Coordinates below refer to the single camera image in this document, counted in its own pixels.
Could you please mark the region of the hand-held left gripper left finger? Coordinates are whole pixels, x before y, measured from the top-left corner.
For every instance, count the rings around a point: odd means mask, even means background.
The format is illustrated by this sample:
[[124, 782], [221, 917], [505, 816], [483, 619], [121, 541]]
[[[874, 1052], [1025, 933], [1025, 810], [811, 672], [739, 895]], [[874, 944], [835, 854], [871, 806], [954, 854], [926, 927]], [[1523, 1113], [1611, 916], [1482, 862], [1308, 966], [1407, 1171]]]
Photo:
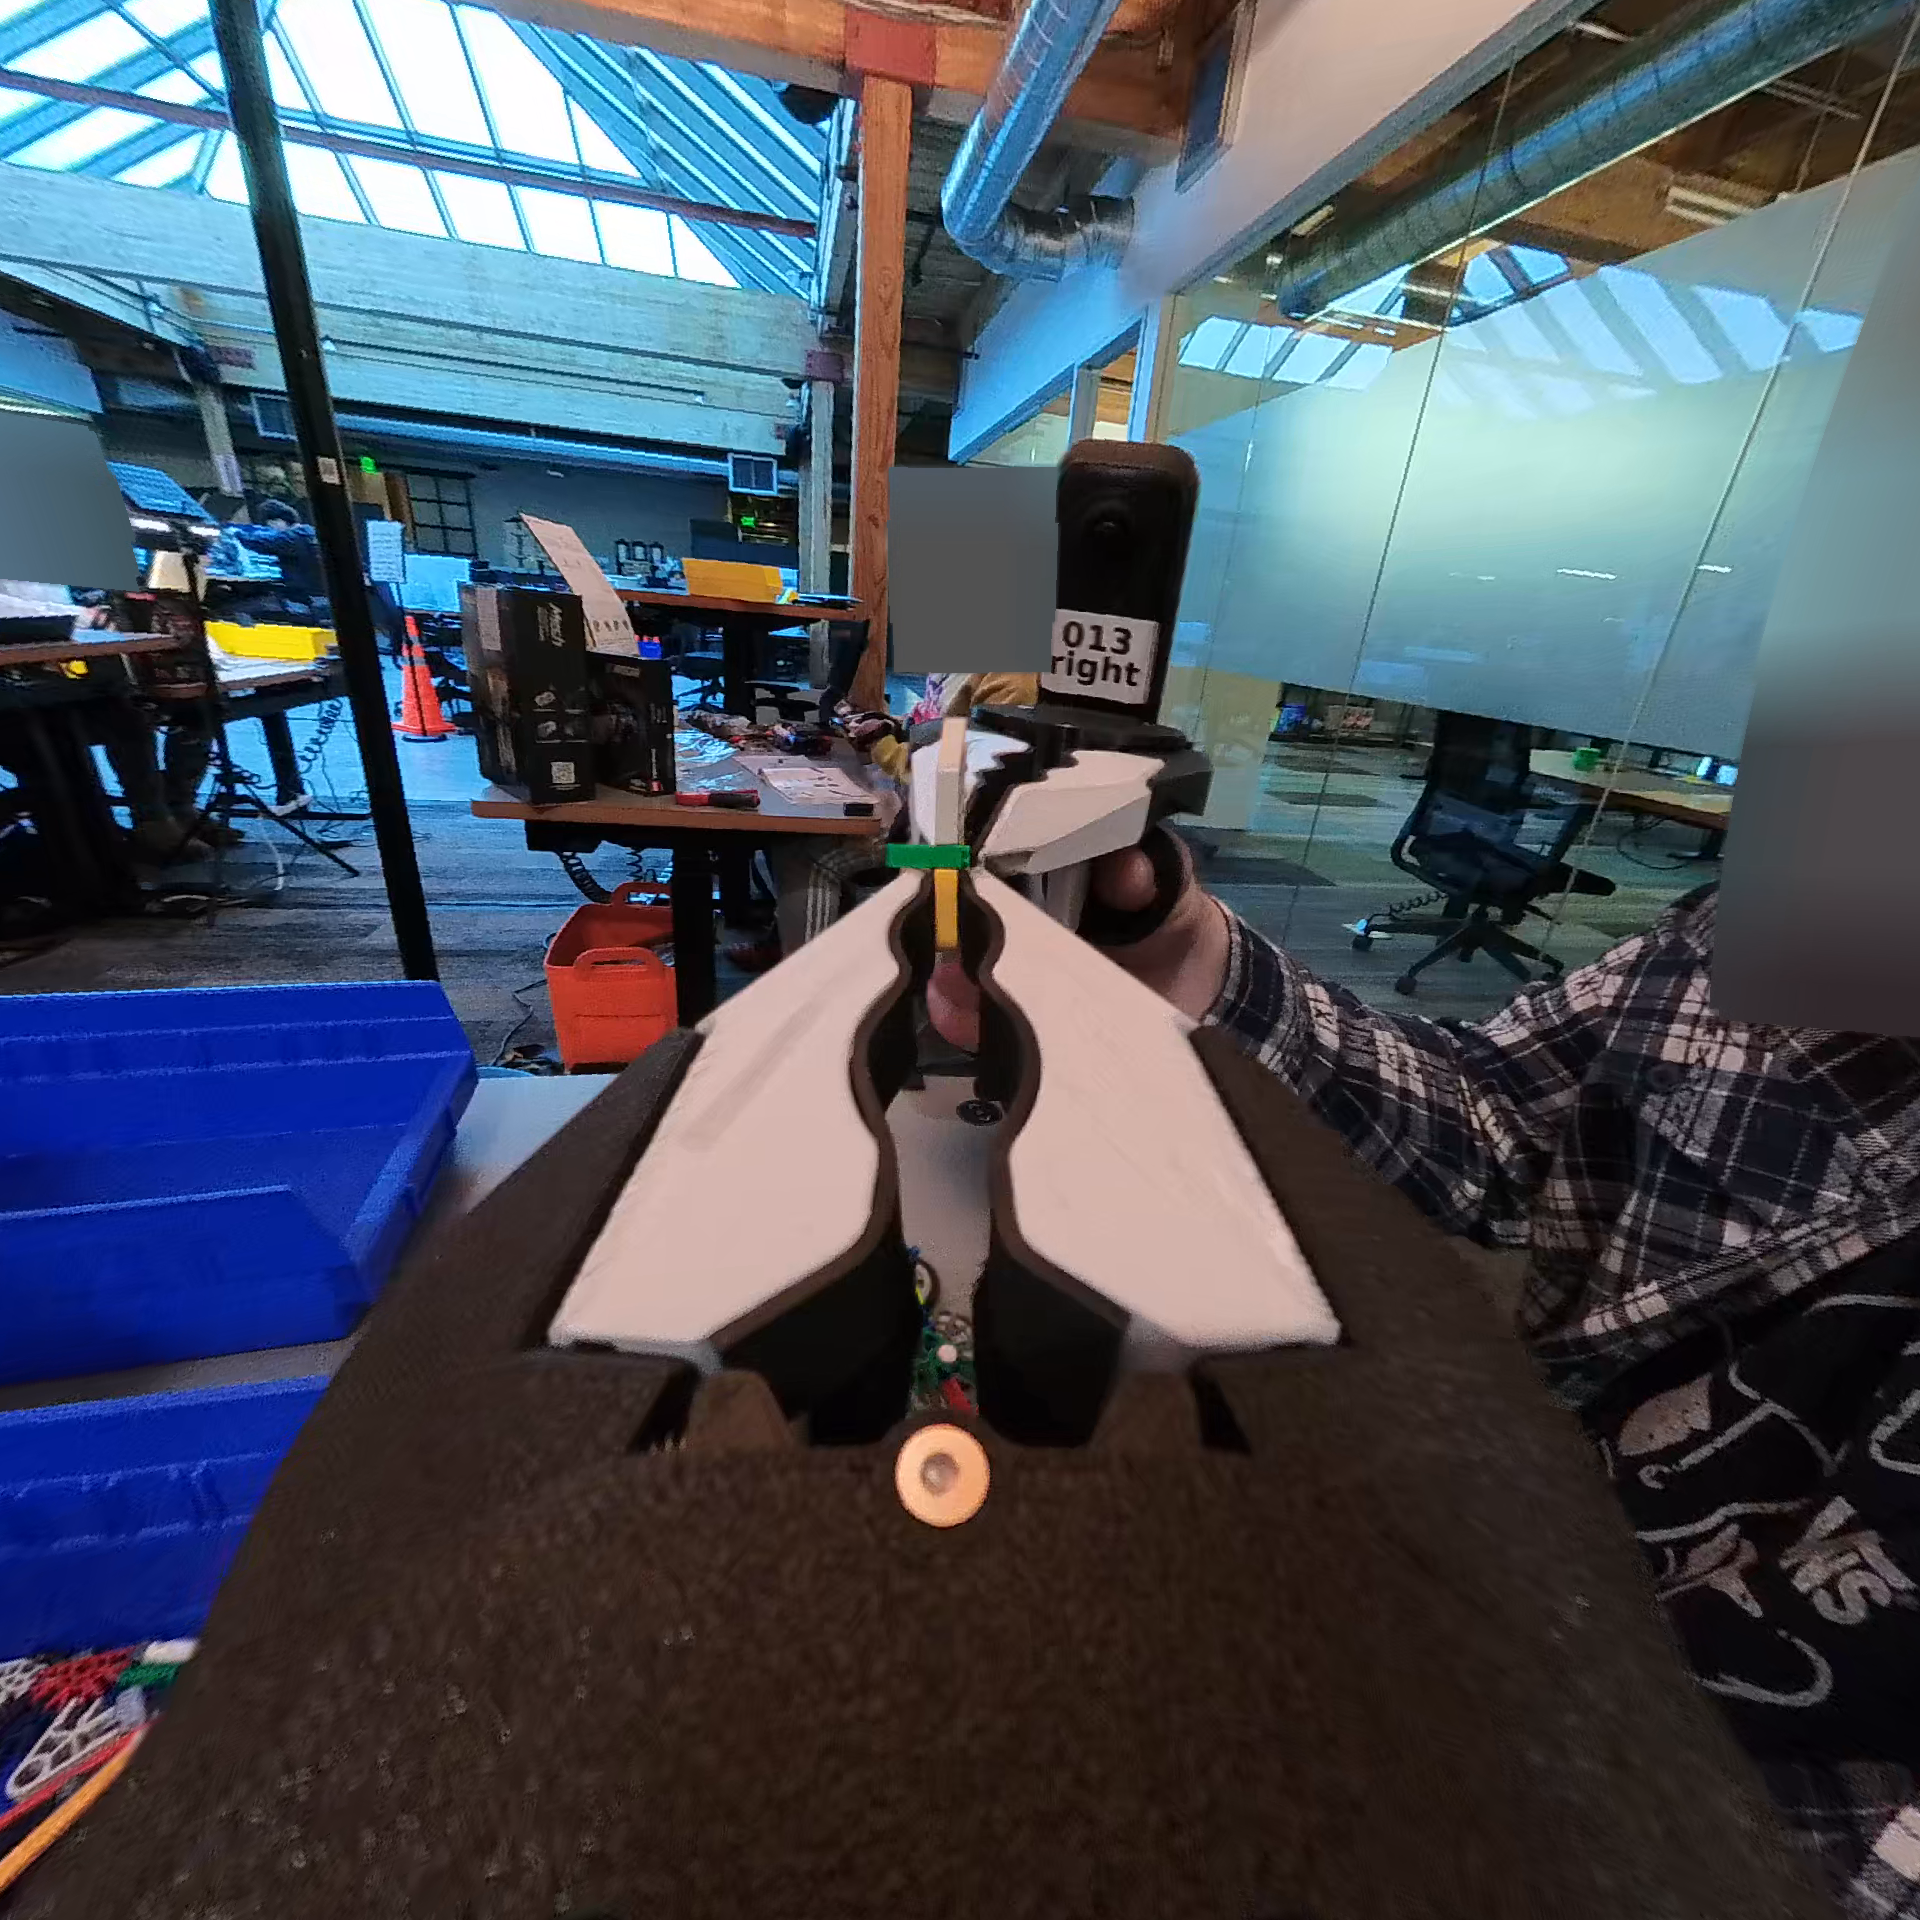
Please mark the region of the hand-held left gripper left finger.
[[751, 1371], [789, 1420], [904, 1419], [926, 1321], [887, 1105], [927, 956], [904, 873], [698, 1022], [552, 1349]]

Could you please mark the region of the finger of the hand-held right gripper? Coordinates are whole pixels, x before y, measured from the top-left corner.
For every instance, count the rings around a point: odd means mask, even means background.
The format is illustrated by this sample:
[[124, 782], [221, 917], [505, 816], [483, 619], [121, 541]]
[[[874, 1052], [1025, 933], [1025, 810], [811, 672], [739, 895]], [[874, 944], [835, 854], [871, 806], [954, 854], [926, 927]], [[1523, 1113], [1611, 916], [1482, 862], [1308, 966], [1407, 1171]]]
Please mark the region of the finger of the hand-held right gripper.
[[966, 841], [969, 718], [946, 717], [938, 736], [912, 752], [912, 865], [959, 874], [973, 865]]
[[1021, 738], [969, 738], [965, 829], [973, 873], [1054, 874], [1140, 845], [1164, 760], [1075, 747], [1044, 769]]

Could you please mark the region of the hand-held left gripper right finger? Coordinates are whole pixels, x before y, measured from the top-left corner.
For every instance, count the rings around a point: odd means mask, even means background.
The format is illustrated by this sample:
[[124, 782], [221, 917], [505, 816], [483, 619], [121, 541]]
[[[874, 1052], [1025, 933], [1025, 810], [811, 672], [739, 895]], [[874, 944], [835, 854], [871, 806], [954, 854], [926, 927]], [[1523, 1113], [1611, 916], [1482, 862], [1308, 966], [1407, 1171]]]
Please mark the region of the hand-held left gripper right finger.
[[978, 1083], [1004, 1106], [973, 1292], [991, 1420], [1094, 1420], [1127, 1371], [1333, 1349], [1338, 1316], [1195, 1038], [1000, 878], [965, 887]]

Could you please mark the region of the yellow orange rod assembly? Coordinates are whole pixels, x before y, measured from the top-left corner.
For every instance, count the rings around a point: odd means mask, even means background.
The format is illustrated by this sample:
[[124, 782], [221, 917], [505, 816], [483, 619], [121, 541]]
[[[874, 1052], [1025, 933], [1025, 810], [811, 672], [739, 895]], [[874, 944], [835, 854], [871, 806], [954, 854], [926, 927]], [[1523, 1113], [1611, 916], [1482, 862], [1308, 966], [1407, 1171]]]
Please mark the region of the yellow orange rod assembly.
[[[969, 769], [966, 769], [966, 841], [973, 848], [973, 727], [969, 727]], [[959, 874], [938, 874], [912, 865], [912, 759], [901, 777], [901, 810], [898, 810], [898, 835], [885, 848], [885, 865], [891, 874], [914, 874], [926, 882], [926, 903], [930, 904], [930, 933], [938, 956], [949, 956], [965, 944], [965, 873]]]

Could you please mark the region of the red rod toy assembly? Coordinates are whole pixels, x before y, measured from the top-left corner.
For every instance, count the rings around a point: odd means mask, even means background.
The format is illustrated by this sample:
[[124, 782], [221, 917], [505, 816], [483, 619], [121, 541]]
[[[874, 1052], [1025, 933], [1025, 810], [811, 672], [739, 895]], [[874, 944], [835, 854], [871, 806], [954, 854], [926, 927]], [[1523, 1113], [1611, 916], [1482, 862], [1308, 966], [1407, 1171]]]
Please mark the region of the red rod toy assembly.
[[904, 1410], [912, 1419], [938, 1414], [969, 1420], [980, 1414], [973, 1321], [966, 1309], [949, 1309], [944, 1304], [938, 1266], [918, 1252], [912, 1252], [912, 1257], [921, 1334], [912, 1355]]

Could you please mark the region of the blue plastic bin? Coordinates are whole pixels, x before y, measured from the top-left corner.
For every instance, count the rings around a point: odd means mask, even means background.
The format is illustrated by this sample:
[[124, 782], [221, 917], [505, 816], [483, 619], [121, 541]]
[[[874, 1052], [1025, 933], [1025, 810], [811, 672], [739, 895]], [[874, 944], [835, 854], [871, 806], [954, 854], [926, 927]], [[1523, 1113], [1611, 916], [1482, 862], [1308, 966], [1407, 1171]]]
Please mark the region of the blue plastic bin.
[[[200, 1641], [323, 1391], [328, 1378], [279, 1378], [3, 1414], [3, 1663]], [[61, 1806], [3, 1858], [35, 1853]]]
[[421, 981], [3, 1001], [3, 1382], [342, 1340], [476, 1088]]

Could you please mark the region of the pile of colourful toy pieces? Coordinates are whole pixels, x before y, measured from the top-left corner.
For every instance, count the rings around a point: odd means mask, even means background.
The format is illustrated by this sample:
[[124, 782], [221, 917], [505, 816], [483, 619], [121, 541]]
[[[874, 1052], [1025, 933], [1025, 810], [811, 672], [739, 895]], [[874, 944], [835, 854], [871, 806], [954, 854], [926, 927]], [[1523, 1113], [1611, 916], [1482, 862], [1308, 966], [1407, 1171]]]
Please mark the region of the pile of colourful toy pieces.
[[165, 1710], [200, 1641], [3, 1663], [3, 1845], [49, 1819]]

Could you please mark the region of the person's right hand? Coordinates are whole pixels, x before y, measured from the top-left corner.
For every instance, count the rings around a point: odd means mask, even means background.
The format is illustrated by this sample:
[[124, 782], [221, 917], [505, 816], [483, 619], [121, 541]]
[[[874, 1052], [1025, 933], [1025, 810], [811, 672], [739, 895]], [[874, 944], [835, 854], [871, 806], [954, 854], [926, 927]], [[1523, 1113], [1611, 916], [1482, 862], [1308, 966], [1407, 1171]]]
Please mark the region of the person's right hand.
[[1234, 917], [1189, 887], [1154, 933], [1099, 949], [1189, 1022], [1211, 1022], [1234, 956]]

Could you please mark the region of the red crate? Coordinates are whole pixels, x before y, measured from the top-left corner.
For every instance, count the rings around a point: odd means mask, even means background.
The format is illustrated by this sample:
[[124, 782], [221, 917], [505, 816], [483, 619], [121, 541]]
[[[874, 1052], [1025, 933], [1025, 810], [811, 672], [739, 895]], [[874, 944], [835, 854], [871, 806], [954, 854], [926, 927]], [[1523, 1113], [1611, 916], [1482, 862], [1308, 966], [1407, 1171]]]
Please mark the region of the red crate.
[[681, 1027], [671, 898], [623, 882], [607, 903], [577, 904], [548, 940], [542, 973], [563, 1069], [635, 1065]]

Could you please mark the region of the black product carton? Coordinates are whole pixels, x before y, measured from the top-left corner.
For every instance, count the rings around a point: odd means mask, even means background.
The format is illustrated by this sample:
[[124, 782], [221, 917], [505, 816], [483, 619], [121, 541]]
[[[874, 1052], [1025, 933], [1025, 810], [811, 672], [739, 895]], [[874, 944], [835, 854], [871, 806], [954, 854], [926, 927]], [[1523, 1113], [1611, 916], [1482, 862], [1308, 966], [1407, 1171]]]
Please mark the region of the black product carton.
[[488, 785], [538, 806], [681, 789], [662, 661], [592, 649], [583, 600], [545, 587], [463, 584], [462, 627]]

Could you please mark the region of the black office chair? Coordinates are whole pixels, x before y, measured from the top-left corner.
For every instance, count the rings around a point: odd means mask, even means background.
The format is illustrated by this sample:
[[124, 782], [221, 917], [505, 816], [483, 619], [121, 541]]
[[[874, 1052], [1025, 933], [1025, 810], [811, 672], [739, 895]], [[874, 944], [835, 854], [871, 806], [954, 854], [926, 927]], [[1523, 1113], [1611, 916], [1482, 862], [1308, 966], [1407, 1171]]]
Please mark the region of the black office chair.
[[1618, 893], [1615, 878], [1575, 862], [1601, 796], [1539, 774], [1533, 754], [1534, 733], [1523, 722], [1453, 709], [1435, 717], [1421, 794], [1388, 848], [1419, 893], [1353, 931], [1360, 953], [1388, 933], [1432, 939], [1396, 977], [1399, 995], [1411, 1001], [1441, 963], [1477, 956], [1518, 985], [1560, 981], [1566, 959], [1523, 939], [1523, 924], [1552, 920], [1569, 898]]

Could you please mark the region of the orange traffic cone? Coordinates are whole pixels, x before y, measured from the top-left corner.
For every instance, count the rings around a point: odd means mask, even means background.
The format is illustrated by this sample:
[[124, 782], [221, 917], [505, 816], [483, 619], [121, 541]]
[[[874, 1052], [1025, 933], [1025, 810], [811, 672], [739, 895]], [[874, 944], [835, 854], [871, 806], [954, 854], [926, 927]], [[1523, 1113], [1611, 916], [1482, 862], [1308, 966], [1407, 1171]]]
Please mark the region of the orange traffic cone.
[[403, 707], [398, 707], [398, 718], [395, 718], [395, 736], [406, 743], [415, 743], [415, 746], [454, 738], [458, 727], [443, 717], [434, 672], [424, 661], [415, 614], [403, 614], [398, 672], [403, 672]]

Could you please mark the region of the person's clothed body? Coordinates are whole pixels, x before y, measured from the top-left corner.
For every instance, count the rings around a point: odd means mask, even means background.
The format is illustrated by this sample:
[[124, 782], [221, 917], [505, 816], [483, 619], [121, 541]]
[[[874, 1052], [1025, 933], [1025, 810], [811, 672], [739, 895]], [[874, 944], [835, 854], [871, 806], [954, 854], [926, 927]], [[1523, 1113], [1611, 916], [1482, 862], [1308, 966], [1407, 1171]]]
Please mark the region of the person's clothed body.
[[1514, 1007], [1529, 1334], [1841, 1913], [1916, 1917], [1916, 1043], [1714, 1013], [1714, 909]]

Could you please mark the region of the black metal pole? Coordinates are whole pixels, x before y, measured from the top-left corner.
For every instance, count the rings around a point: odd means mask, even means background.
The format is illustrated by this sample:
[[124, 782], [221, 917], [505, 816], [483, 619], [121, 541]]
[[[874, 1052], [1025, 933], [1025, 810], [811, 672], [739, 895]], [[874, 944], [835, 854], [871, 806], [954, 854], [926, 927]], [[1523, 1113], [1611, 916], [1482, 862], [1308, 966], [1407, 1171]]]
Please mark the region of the black metal pole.
[[374, 604], [355, 545], [351, 477], [323, 374], [320, 323], [302, 240], [302, 217], [289, 180], [284, 145], [265, 61], [258, 3], [208, 3], [216, 51], [228, 99], [228, 120], [245, 173], [252, 240], [265, 280], [280, 382], [302, 449], [306, 501], [320, 541], [328, 600], [341, 640], [351, 717], [362, 759], [369, 816], [398, 963], [410, 981], [439, 981], [439, 946], [417, 873], [417, 845], [403, 789], [395, 736], [384, 684]]

